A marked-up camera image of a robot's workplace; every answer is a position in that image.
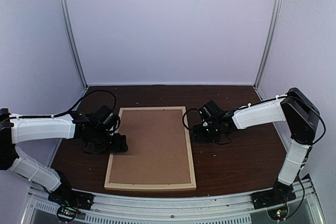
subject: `vertical metal post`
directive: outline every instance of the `vertical metal post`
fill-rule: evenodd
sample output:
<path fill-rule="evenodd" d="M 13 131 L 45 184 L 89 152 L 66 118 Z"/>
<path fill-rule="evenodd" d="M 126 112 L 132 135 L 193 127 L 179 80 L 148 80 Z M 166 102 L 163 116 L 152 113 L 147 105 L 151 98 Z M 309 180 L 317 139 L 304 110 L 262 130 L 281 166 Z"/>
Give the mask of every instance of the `vertical metal post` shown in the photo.
<path fill-rule="evenodd" d="M 264 52 L 262 53 L 262 59 L 260 63 L 260 67 L 258 70 L 257 78 L 254 84 L 254 87 L 256 89 L 259 88 L 262 76 L 265 71 L 265 66 L 272 48 L 272 43 L 275 35 L 275 30 L 276 30 L 276 25 L 278 22 L 278 18 L 280 15 L 280 10 L 281 10 L 281 5 L 282 5 L 282 0 L 274 0 L 274 6 L 273 6 L 273 13 L 272 13 L 272 18 L 271 18 L 271 23 L 269 25 L 269 30 L 268 30 L 268 35 L 266 39 L 266 44 L 264 47 Z"/>
<path fill-rule="evenodd" d="M 75 61 L 75 65 L 76 65 L 76 69 L 79 75 L 79 78 L 82 82 L 83 88 L 87 88 L 87 82 L 84 76 L 84 72 L 83 72 L 83 68 L 82 65 L 80 63 L 79 60 L 79 56 L 78 56 L 78 51 L 77 51 L 77 47 L 76 47 L 76 43 L 75 43 L 75 38 L 74 38 L 74 33 L 72 31 L 72 27 L 71 27 L 71 22 L 70 22 L 70 16 L 69 16 L 69 11 L 68 11 L 68 4 L 67 4 L 67 0 L 60 0 L 61 2 L 61 6 L 62 6 L 62 11 L 63 11 L 63 17 L 64 17 L 64 22 L 65 22 L 65 26 L 66 26 L 66 31 L 67 31 L 67 37 L 69 40 L 69 44 L 70 44 L 70 49 L 71 49 L 71 53 L 72 56 L 74 58 Z"/>

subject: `robotic arm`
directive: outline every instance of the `robotic arm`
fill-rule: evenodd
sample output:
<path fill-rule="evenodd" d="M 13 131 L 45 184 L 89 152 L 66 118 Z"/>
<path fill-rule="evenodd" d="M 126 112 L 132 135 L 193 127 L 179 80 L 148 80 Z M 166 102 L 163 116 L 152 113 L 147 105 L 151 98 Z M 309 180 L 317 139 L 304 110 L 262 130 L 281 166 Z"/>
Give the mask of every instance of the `robotic arm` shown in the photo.
<path fill-rule="evenodd" d="M 192 139 L 218 143 L 221 136 L 245 128 L 272 122 L 286 122 L 291 131 L 291 147 L 272 190 L 252 194 L 255 209 L 282 204 L 296 198 L 292 183 L 314 144 L 319 111 L 297 88 L 255 105 L 223 111 L 214 101 L 198 110 L 202 123 L 193 126 Z"/>
<path fill-rule="evenodd" d="M 92 195 L 73 191 L 62 172 L 48 168 L 24 153 L 17 143 L 48 138 L 80 138 L 91 153 L 116 153 L 128 150 L 126 137 L 115 133 L 120 118 L 106 105 L 96 113 L 72 111 L 62 116 L 26 116 L 0 110 L 0 170 L 11 170 L 34 181 L 49 192 L 49 200 L 60 205 L 75 202 L 90 209 Z"/>

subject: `wooden frame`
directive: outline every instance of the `wooden frame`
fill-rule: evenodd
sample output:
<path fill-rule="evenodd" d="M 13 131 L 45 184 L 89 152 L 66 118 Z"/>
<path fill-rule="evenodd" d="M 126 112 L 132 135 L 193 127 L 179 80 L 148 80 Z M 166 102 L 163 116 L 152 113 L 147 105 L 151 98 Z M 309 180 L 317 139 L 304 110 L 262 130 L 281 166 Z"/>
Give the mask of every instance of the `wooden frame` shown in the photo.
<path fill-rule="evenodd" d="M 122 112 L 125 110 L 181 110 L 182 114 L 186 112 L 184 106 L 173 106 L 173 107 L 142 107 L 142 108 L 120 108 L 119 117 L 121 118 Z M 185 139 L 186 139 L 186 148 L 188 155 L 188 165 L 189 165 L 189 173 L 190 173 L 190 183 L 185 184 L 119 184 L 119 183 L 110 183 L 112 163 L 113 163 L 113 154 L 110 154 L 107 174 L 105 177 L 105 189 L 109 190 L 125 190 L 125 191 L 184 191 L 184 190 L 195 190 L 196 189 L 196 179 L 195 179 L 195 171 L 194 171 L 194 163 L 193 163 L 193 155 L 191 151 L 190 144 L 190 135 L 189 131 L 184 128 Z"/>

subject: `cork board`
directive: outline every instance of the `cork board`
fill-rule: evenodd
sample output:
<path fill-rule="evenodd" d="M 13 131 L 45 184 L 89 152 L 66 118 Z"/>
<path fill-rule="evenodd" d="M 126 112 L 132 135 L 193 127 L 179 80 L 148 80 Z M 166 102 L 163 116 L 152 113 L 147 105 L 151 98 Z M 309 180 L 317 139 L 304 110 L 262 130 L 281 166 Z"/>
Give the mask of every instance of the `cork board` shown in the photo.
<path fill-rule="evenodd" d="M 119 133 L 129 150 L 111 154 L 105 189 L 126 191 L 195 190 L 185 107 L 121 108 Z"/>

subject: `white wall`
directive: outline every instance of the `white wall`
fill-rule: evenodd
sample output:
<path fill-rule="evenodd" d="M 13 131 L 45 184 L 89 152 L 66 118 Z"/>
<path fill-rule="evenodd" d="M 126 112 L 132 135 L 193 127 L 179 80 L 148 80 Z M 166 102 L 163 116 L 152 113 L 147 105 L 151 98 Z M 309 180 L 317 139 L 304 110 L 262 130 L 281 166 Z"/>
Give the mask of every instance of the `white wall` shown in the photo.
<path fill-rule="evenodd" d="M 335 14 L 335 0 L 283 0 L 260 86 L 266 98 L 298 87 L 316 105 L 326 122 L 327 133 L 314 147 L 305 172 L 312 177 L 328 223 L 336 223 Z M 286 125 L 280 124 L 280 129 L 289 142 Z"/>
<path fill-rule="evenodd" d="M 274 0 L 68 0 L 89 84 L 253 84 Z"/>
<path fill-rule="evenodd" d="M 81 95 L 59 0 L 0 0 L 0 108 L 12 113 L 58 113 Z M 48 164 L 55 140 L 21 148 Z M 1 223 L 18 223 L 29 183 L 0 171 Z"/>

